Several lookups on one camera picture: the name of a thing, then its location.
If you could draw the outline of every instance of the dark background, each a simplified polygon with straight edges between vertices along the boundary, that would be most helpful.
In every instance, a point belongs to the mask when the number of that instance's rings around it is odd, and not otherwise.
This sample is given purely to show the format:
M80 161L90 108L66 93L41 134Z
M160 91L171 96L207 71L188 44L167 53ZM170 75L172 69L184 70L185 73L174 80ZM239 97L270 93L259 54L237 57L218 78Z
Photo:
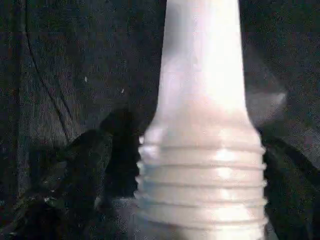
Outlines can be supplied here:
M54 148L114 109L128 106L143 134L157 104L165 9L159 0L0 2L0 180L8 201L36 181ZM294 148L307 172L317 172L320 4L241 0L240 10L250 117L264 141ZM293 186L278 191L299 193L297 167L282 159L273 168Z

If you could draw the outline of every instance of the black cable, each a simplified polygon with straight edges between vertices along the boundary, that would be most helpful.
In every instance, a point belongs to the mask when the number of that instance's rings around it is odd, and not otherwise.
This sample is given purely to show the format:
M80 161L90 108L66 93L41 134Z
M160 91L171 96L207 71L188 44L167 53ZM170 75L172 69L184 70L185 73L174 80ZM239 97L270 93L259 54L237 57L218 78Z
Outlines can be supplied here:
M61 127L62 127L62 131L64 133L64 136L65 136L65 139L68 143L71 142L71 139L69 138L68 136L68 133L67 133L67 128L66 128L66 124L64 122L64 119L63 119L63 116L57 106L57 103L55 102L55 99L53 98L53 96L51 95L47 85L45 84L43 78L41 77L41 74L40 74L40 71L39 71L39 68L36 64L36 60L35 60L35 56L32 52L32 48L31 48L31 43L30 43L30 36L29 36L29 31L28 31L28 0L25 0L25 6L24 6L24 10L25 10L25 13L24 13L24 31L25 31L25 35L26 35L26 39L27 39L27 44L28 44L28 48L29 48L29 54L31 56L31 59L32 59L32 62L34 64L34 68L35 68L35 71L39 77L39 80L41 82L41 85L43 86L43 88L45 89L45 91L47 92L52 104L53 104L53 107L58 115L58 118L59 118L59 121L60 121L60 124L61 124Z
M62 103L63 103L63 105L64 105L64 107L65 107L65 109L66 109L66 112L68 113L70 119L72 120L72 119L73 119L73 118L72 118L72 114L71 114L70 108L69 108L69 106L68 106L68 104L67 104L67 101L66 101L66 99L65 99L65 95L64 95L64 93L62 92L62 88L61 88L61 85L60 85L60 83L59 83L59 80L58 80L58 79L55 79L55 81L56 81L56 84L58 85L58 90L59 90L59 94L60 94L61 101L62 101Z

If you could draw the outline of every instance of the dark object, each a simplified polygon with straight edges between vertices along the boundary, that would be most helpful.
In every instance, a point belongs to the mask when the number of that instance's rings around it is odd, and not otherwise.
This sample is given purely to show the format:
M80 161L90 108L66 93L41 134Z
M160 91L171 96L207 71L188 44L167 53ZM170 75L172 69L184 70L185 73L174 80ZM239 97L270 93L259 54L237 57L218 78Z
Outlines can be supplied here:
M129 190L133 194L139 138L132 132L131 116L126 109L116 110L100 129L83 133L59 151L42 180L19 198L11 223L0 230L0 236L11 233L10 239L80 239L95 212L96 199L104 195L105 172L114 178L113 183L121 178L133 182ZM111 157L112 165L106 171Z

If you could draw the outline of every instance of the wire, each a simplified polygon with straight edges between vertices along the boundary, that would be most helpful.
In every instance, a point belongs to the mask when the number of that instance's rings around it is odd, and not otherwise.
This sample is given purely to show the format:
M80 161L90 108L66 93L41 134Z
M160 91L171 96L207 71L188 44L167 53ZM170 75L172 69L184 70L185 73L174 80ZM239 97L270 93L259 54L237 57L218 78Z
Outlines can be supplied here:
M55 111L56 111L56 113L58 115L58 118L59 118L59 121L60 121L60 124L61 124L61 127L62 127L62 131L63 131L64 136L65 136L65 139L66 139L67 143L70 143L71 139L68 136L68 132L67 132L66 124L64 122L63 115L62 115L61 111L59 110L58 105L55 102L55 99L51 95L51 93L49 91L49 88L47 87L47 85L45 84L43 78L41 77L39 68L38 68L36 60L35 60L35 56L33 54L32 48L31 48L30 36L29 36L29 31L28 31L28 0L25 0L24 9L25 9L25 13L24 13L24 21L25 21L25 23L24 23L24 31L25 31L25 35L26 35L28 48L29 48L29 54L30 54L32 62L34 64L35 71L36 71L36 73L38 75L38 79L40 80L41 85L43 86L43 88L45 89L46 93L48 94L48 96L49 96L49 98L50 98L50 100L51 100L51 102L53 104L53 107L54 107L54 109L55 109ZM71 115L70 110L69 110L68 107L67 107L67 112L68 112L68 114Z

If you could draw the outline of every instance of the white funnel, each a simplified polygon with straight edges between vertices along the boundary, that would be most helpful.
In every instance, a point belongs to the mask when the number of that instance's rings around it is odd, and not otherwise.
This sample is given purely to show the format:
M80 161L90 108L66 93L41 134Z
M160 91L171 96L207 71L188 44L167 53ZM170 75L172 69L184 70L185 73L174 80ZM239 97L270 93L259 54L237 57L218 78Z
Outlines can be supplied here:
M258 240L260 137L245 102L237 0L167 0L159 99L135 193L155 239Z

